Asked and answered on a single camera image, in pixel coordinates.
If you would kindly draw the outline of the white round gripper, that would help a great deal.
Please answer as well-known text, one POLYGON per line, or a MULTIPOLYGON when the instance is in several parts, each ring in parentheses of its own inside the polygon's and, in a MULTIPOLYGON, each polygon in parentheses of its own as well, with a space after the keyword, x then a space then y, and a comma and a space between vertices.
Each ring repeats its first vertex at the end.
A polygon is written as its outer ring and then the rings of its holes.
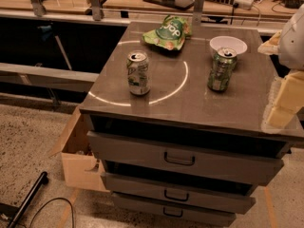
POLYGON ((275 77, 265 108, 265 124, 271 128, 285 128, 296 113, 304 107, 304 5, 283 30, 277 31, 262 43, 257 51, 277 55, 279 62, 292 70, 284 78, 275 77))

